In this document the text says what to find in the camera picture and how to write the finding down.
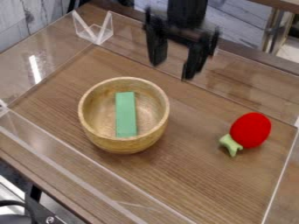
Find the wooden bowl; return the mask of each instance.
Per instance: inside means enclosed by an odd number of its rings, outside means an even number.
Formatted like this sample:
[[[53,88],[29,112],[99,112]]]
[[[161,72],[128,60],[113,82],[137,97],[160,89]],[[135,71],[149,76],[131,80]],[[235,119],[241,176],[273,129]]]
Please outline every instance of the wooden bowl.
[[[116,93],[135,92],[137,136],[116,137]],[[145,150],[164,133],[169,102],[148,80],[132,77],[100,82],[79,102],[79,120],[89,141],[103,150],[131,154]]]

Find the red strawberry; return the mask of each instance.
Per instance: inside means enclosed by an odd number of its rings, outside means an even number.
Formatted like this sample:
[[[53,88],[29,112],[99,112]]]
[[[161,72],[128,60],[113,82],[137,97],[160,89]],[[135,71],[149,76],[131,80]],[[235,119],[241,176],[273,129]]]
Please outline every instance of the red strawberry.
[[[269,131],[271,122],[267,117],[259,113],[248,113],[233,122],[229,134],[219,142],[228,148],[229,155],[235,157],[243,148],[257,147],[267,140]]]

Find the bowl rim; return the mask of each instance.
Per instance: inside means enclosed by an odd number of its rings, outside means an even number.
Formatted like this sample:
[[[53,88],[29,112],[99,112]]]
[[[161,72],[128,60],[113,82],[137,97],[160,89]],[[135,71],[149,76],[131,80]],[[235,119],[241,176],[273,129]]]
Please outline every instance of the bowl rim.
[[[88,122],[85,121],[85,118],[84,118],[84,115],[83,115],[83,104],[87,100],[87,97],[89,96],[91,92],[99,87],[99,86],[103,86],[104,84],[112,82],[112,81],[119,81],[119,80],[135,80],[135,81],[141,81],[144,82],[145,84],[148,84],[149,86],[152,86],[157,92],[160,93],[161,97],[163,97],[163,100],[164,100],[164,105],[165,105],[165,110],[164,110],[164,113],[163,113],[163,119],[160,120],[160,122],[143,134],[143,135],[137,135],[137,136],[131,136],[131,137],[107,137],[107,136],[103,136],[100,135],[91,127],[89,127],[89,124]],[[112,79],[108,79],[108,80],[104,80],[101,81],[99,84],[96,84],[87,92],[85,94],[81,96],[80,100],[79,100],[79,121],[80,121],[80,124],[81,126],[88,130],[88,132],[91,132],[95,136],[97,137],[101,137],[104,139],[108,139],[108,140],[113,140],[113,141],[132,141],[132,140],[137,140],[143,137],[147,137],[149,136],[151,134],[153,134],[164,125],[164,123],[167,122],[168,120],[168,116],[169,116],[169,100],[168,100],[168,97],[164,93],[164,91],[161,90],[161,88],[155,84],[152,83],[149,80],[144,80],[144,79],[140,79],[140,78],[136,78],[136,77],[116,77],[116,78],[112,78]]]

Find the toy strawberry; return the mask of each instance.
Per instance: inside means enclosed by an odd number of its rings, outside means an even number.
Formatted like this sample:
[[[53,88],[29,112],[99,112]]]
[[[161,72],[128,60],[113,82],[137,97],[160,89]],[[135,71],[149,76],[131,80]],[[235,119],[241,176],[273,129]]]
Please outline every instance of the toy strawberry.
[[[271,122],[259,113],[243,115],[231,125],[229,133],[219,140],[232,157],[237,151],[257,147],[268,138]]]

